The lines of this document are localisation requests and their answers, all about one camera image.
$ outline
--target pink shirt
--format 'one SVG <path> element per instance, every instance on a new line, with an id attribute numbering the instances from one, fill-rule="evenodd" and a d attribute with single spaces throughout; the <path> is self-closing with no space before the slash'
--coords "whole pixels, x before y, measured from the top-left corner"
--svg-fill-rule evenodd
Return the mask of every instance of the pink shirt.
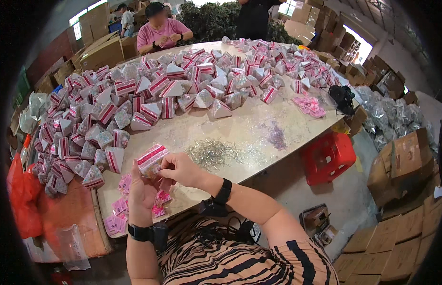
<path id="1" fill-rule="evenodd" d="M 187 31 L 191 31 L 182 22 L 174 19 L 167 19 L 163 27 L 156 31 L 150 26 L 150 22 L 143 25 L 138 31 L 137 35 L 137 50 L 145 45 L 150 45 L 152 42 L 157 41 L 162 35 L 170 37 L 172 34 L 183 34 Z M 175 43 L 168 40 L 162 47 L 163 49 L 173 48 Z"/>

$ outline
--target person in white shirt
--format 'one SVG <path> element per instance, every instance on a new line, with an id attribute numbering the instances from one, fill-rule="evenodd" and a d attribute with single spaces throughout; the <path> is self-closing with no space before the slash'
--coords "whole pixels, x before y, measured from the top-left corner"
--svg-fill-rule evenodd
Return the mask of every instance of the person in white shirt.
<path id="1" fill-rule="evenodd" d="M 126 4 L 118 5 L 117 11 L 121 12 L 123 16 L 121 17 L 121 37 L 132 37 L 134 33 L 134 15 L 127 8 Z"/>

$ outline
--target ceiling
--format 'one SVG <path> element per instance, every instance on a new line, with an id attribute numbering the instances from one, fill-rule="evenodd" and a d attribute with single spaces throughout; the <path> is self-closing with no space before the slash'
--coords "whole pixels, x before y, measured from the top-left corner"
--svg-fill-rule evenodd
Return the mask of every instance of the ceiling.
<path id="1" fill-rule="evenodd" d="M 434 94 L 439 92 L 439 84 L 433 69 L 430 68 L 428 54 L 422 46 L 417 34 L 413 31 L 410 21 L 404 11 L 393 3 L 393 0 L 338 0 L 340 3 L 350 6 L 375 24 L 387 31 L 393 39 L 407 49 L 419 63 L 427 77 Z"/>

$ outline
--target green plants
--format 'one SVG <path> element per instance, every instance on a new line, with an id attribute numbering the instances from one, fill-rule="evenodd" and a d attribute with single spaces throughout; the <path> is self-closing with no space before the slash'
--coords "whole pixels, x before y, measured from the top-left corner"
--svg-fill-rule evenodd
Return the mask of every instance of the green plants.
<path id="1" fill-rule="evenodd" d="M 177 20 L 187 26 L 194 33 L 194 37 L 188 41 L 178 43 L 178 45 L 220 41 L 223 36 L 236 39 L 235 20 L 240 8 L 240 4 L 236 1 L 223 3 L 222 5 L 206 3 L 200 8 L 190 1 L 183 3 Z M 300 40 L 288 35 L 280 21 L 275 20 L 268 22 L 268 36 L 265 40 L 277 43 L 302 44 Z"/>

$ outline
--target white tabletop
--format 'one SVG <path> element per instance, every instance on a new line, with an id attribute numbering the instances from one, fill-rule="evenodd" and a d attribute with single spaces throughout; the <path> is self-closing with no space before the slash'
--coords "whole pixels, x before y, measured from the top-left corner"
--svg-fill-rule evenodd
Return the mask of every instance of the white tabletop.
<path id="1" fill-rule="evenodd" d="M 227 51 L 245 58 L 245 54 L 238 52 L 234 46 L 221 42 L 176 47 L 147 57 L 157 59 L 165 53 L 201 48 Z M 232 117 L 215 120 L 208 117 L 206 109 L 193 108 L 186 114 L 179 110 L 173 119 L 161 119 L 153 129 L 133 134 L 125 150 L 121 174 L 111 171 L 103 173 L 106 183 L 97 191 L 103 218 L 112 214 L 112 203 L 121 197 L 118 191 L 121 176 L 130 173 L 133 159 L 154 144 L 161 143 L 170 152 L 181 152 L 195 141 L 206 138 L 235 143 L 237 148 L 244 151 L 243 163 L 232 162 L 211 172 L 240 183 L 297 150 L 343 117 L 336 115 L 334 110 L 327 111 L 327 115 L 321 119 L 303 114 L 291 100 L 297 96 L 290 88 L 291 78 L 285 75 L 283 79 L 286 86 L 280 88 L 281 94 L 269 105 L 261 101 L 260 96 L 248 98 L 242 107 L 233 111 Z M 179 184 L 174 186 L 171 196 L 173 200 L 165 205 L 167 214 L 154 219 L 155 223 L 210 197 L 204 191 Z M 111 237 L 124 235 L 116 233 Z"/>

